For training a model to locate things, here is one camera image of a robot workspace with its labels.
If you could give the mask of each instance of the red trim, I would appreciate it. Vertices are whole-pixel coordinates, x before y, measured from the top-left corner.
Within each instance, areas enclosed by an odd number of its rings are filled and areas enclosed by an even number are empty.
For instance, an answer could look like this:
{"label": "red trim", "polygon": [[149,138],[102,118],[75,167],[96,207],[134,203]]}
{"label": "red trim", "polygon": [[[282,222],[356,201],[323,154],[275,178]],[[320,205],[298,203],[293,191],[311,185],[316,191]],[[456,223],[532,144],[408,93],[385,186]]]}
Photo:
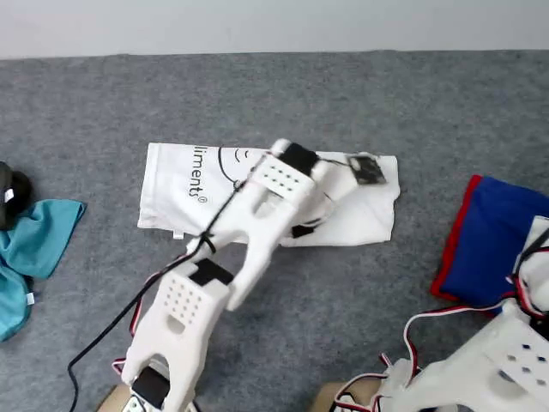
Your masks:
{"label": "red trim", "polygon": [[438,296],[439,298],[444,298],[448,300],[459,300],[452,294],[442,292],[440,288],[443,286],[444,282],[446,281],[446,277],[448,276],[450,269],[452,268],[455,251],[457,249],[457,244],[460,238],[460,234],[462,232],[463,220],[465,219],[465,216],[469,210],[471,199],[473,197],[473,192],[479,185],[481,180],[482,176],[479,176],[478,174],[474,174],[473,177],[469,180],[467,190],[465,191],[465,196],[463,197],[462,206],[457,213],[454,226],[452,226],[452,230],[450,231],[449,236],[446,240],[446,246],[444,247],[443,251],[443,261],[440,266],[440,270],[437,273],[437,277],[431,285],[431,293],[435,296]]}

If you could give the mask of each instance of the black object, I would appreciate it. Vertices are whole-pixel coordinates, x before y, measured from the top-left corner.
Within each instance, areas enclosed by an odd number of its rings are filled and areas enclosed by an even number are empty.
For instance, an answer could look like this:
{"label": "black object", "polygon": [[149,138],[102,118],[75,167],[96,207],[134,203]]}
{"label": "black object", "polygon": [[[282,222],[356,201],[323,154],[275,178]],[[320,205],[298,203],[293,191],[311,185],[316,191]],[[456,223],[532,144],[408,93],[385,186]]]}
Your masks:
{"label": "black object", "polygon": [[139,374],[131,389],[156,409],[162,409],[162,403],[170,391],[170,381],[152,367],[146,367]]}
{"label": "black object", "polygon": [[547,320],[547,317],[543,319],[532,318],[532,320],[530,320],[530,326],[546,340],[549,340],[549,320]]}
{"label": "black object", "polygon": [[[4,201],[6,191],[13,191],[13,198]],[[33,187],[29,178],[22,172],[12,171],[0,161],[0,230],[10,230],[15,218],[25,210],[31,200]]]}
{"label": "black object", "polygon": [[306,234],[311,234],[315,231],[314,227],[297,225],[292,227],[292,237],[294,239],[305,236]]}
{"label": "black object", "polygon": [[320,160],[315,152],[307,150],[297,143],[290,143],[284,153],[278,156],[278,159],[307,176],[311,176],[312,168]]}
{"label": "black object", "polygon": [[204,286],[210,283],[213,279],[217,279],[224,285],[228,285],[234,279],[234,276],[228,270],[215,264],[209,259],[203,259],[196,264],[198,270],[189,276],[198,286]]}
{"label": "black object", "polygon": [[347,156],[347,161],[359,185],[374,185],[387,181],[375,156],[353,154]]}

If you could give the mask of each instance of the white wall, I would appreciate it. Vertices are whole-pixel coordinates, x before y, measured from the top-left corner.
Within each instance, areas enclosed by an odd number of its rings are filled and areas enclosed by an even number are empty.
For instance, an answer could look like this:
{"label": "white wall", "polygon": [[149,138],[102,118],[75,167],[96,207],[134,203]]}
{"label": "white wall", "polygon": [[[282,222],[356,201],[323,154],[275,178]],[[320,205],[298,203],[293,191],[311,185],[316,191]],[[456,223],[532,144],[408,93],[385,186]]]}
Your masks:
{"label": "white wall", "polygon": [[0,58],[549,48],[547,0],[0,0]]}

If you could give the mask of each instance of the black cable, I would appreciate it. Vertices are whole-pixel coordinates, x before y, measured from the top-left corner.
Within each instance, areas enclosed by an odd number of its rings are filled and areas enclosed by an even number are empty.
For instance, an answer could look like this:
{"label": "black cable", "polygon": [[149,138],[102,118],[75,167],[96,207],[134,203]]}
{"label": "black cable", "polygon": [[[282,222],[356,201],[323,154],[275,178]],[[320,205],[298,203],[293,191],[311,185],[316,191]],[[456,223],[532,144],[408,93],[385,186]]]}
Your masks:
{"label": "black cable", "polygon": [[211,220],[211,222],[208,224],[206,229],[200,234],[200,239],[198,241],[198,245],[196,245],[196,248],[194,251],[189,253],[188,255],[182,254],[177,256],[175,259],[173,259],[169,264],[164,266],[161,270],[159,270],[156,274],[156,276],[152,276],[148,282],[145,282],[143,287],[139,292],[137,292],[136,296],[126,305],[122,311],[109,323],[109,325],[103,329],[101,333],[97,335],[95,339],[93,339],[77,356],[75,356],[67,365],[67,372],[69,373],[70,380],[72,381],[72,384],[75,388],[75,395],[73,397],[72,404],[70,406],[69,412],[74,412],[76,408],[76,404],[78,403],[78,394],[79,394],[79,387],[78,387],[78,380],[76,379],[75,374],[72,371],[73,366],[78,363],[86,354],[89,353],[90,350],[95,348],[99,342],[101,342],[105,336],[107,336],[120,321],[126,316],[126,314],[130,311],[130,309],[143,297],[143,295],[160,279],[162,276],[164,276],[167,272],[174,269],[175,267],[179,266],[180,264],[183,264],[184,262],[187,262],[188,260],[192,259],[196,254],[200,251],[201,247],[204,245],[204,243],[208,243],[209,236],[210,236],[210,230],[214,226],[214,224],[219,219],[221,212],[225,210],[226,206],[232,201],[234,196],[240,191],[240,189],[245,185],[246,180],[235,187],[234,191],[232,192],[231,196],[223,203],[223,205],[220,207],[220,209],[215,214],[214,218]]}
{"label": "black cable", "polygon": [[333,159],[324,159],[323,157],[320,158],[321,161],[327,161],[328,163],[333,163],[335,165],[345,166],[345,167],[351,167],[348,162],[343,161],[335,161]]}

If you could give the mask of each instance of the printed logo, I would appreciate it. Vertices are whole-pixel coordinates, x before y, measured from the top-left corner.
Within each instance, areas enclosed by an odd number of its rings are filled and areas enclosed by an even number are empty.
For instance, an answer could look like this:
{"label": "printed logo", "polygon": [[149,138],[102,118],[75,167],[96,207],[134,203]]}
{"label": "printed logo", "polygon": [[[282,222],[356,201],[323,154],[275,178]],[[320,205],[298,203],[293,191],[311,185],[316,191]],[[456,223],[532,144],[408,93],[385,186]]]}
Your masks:
{"label": "printed logo", "polygon": [[203,146],[195,146],[192,153],[192,170],[190,172],[189,196],[196,197],[200,203],[206,203],[208,198],[201,191],[202,188],[202,167],[204,166],[204,155],[206,150]]}

